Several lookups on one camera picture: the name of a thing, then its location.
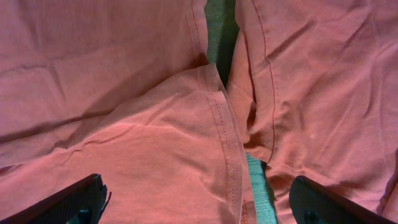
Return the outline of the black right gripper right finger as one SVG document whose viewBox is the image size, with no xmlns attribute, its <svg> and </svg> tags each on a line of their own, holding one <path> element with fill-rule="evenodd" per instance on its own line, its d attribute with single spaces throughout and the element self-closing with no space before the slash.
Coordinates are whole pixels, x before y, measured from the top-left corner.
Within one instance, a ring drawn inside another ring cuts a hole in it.
<svg viewBox="0 0 398 224">
<path fill-rule="evenodd" d="M 396 224 L 303 175 L 292 182 L 289 203 L 298 224 Z"/>
</svg>

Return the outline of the orange McKinney soccer t-shirt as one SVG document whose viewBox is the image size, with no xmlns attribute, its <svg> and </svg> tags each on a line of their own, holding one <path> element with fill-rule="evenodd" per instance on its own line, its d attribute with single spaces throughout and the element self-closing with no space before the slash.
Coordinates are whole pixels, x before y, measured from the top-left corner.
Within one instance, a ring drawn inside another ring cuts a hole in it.
<svg viewBox="0 0 398 224">
<path fill-rule="evenodd" d="M 256 223 L 205 1 L 1 2 L 1 217 L 97 173 L 101 223 Z"/>
</svg>

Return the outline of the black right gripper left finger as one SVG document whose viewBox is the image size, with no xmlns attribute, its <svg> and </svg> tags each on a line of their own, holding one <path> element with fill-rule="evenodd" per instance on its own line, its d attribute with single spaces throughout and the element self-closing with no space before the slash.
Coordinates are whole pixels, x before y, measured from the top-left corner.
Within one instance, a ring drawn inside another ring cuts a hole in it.
<svg viewBox="0 0 398 224">
<path fill-rule="evenodd" d="M 110 199 L 101 175 L 91 174 L 1 224 L 98 224 Z"/>
</svg>

